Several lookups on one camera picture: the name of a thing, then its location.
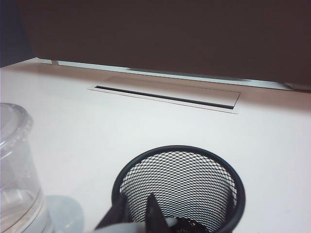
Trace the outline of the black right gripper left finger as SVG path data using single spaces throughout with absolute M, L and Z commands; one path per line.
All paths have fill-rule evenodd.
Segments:
M 129 222 L 129 204 L 127 195 L 122 193 L 105 214 L 95 230 L 119 223 Z

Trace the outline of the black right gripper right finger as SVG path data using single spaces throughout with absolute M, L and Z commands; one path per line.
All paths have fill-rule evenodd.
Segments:
M 170 233 L 171 229 L 166 222 L 153 193 L 147 198 L 145 214 L 146 233 Z

